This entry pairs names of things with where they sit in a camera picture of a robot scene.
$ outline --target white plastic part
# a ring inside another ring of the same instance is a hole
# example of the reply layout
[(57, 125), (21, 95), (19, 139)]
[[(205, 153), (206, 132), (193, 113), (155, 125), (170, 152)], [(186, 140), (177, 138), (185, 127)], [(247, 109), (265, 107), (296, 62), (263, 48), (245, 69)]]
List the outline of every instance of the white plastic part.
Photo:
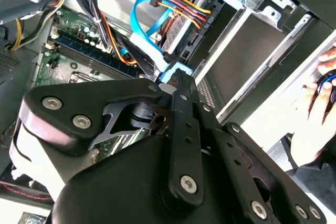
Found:
[(243, 9), (243, 4), (239, 0), (223, 0), (223, 1), (232, 6), (236, 10)]
[(161, 52), (153, 47), (148, 41), (135, 33), (132, 34), (130, 41), (154, 61), (160, 72), (164, 72), (167, 69), (168, 63), (163, 59)]

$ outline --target capacitor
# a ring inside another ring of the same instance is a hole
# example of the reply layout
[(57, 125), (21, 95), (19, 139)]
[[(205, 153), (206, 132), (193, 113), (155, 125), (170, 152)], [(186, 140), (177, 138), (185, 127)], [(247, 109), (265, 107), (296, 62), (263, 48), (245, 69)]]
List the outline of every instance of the capacitor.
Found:
[(51, 66), (52, 62), (53, 62), (53, 60), (48, 61), (48, 62), (46, 63), (46, 67), (49, 68), (49, 67)]
[(89, 77), (93, 77), (94, 74), (95, 74), (95, 71), (91, 70), (91, 72), (89, 73)]

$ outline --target finger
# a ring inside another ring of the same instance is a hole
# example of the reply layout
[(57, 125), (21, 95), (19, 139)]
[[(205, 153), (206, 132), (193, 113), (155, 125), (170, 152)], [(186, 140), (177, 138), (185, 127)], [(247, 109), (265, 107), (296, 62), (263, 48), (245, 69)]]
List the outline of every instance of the finger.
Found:
[(303, 91), (302, 97), (300, 97), (298, 101), (296, 102), (298, 114), (300, 117), (298, 118), (298, 121), (302, 122), (303, 120), (308, 119), (309, 109), (311, 106), (311, 102), (314, 98), (316, 89), (317, 89), (317, 84), (314, 82), (302, 88), (302, 91)]
[(327, 61), (336, 58), (336, 48), (332, 48), (328, 50), (327, 52), (320, 55), (319, 60), (320, 61)]
[(308, 122), (311, 126), (321, 126), (325, 114), (325, 110), (329, 103), (329, 97), (332, 89), (330, 82), (325, 82), (320, 91), (320, 94), (316, 97), (314, 104), (309, 113)]
[(336, 69), (336, 59), (319, 65), (318, 69), (321, 74), (326, 74), (329, 71)]
[(325, 144), (335, 135), (336, 133), (336, 103), (332, 106), (328, 115), (325, 117), (323, 123), (323, 134), (324, 136), (320, 138), (320, 148), (323, 148)]

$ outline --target ventilation grille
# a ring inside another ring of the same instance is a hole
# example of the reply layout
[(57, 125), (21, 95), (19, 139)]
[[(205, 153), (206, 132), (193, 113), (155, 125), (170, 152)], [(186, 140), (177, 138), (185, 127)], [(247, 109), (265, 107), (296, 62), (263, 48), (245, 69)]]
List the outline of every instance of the ventilation grille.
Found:
[(215, 109), (216, 107), (205, 79), (200, 81), (200, 83), (197, 85), (197, 89), (200, 94), (200, 100)]
[(20, 61), (0, 53), (0, 78), (9, 74)]

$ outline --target wire bundle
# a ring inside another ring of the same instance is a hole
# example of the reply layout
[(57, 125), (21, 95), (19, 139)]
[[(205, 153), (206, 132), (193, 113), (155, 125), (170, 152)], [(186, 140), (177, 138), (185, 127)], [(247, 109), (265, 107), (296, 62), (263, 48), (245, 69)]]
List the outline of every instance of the wire bundle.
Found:
[(198, 29), (206, 22), (210, 10), (194, 5), (188, 0), (157, 0), (158, 5), (174, 10), (176, 14), (189, 19)]
[(60, 9), (62, 7), (64, 2), (65, 2), (65, 0), (58, 0), (56, 5), (54, 6), (54, 8), (46, 9), (43, 12), (43, 14), (41, 16), (41, 19), (40, 19), (39, 23), (37, 24), (37, 27), (35, 28), (35, 30), (29, 36), (27, 36), (24, 39), (22, 39), (22, 24), (21, 24), (21, 21), (19, 19), (16, 19), (17, 36), (16, 36), (16, 41), (14, 42), (14, 44), (11, 47), (11, 50), (15, 51), (15, 50), (21, 48), (22, 46), (36, 40), (38, 38), (38, 36), (42, 33), (43, 29), (45, 28), (45, 26), (48, 23), (48, 21), (50, 20), (50, 18), (57, 12), (58, 9)]
[(102, 12), (98, 8), (98, 1), (97, 0), (77, 0), (79, 6), (83, 9), (85, 14), (93, 21), (93, 23), (97, 26), (100, 39), (102, 41), (103, 46), (108, 49), (110, 41), (113, 50), (118, 55), (119, 59), (127, 64), (135, 64), (135, 60), (127, 61), (125, 60), (120, 53), (118, 44), (113, 36), (112, 29), (107, 23), (106, 18), (102, 14)]

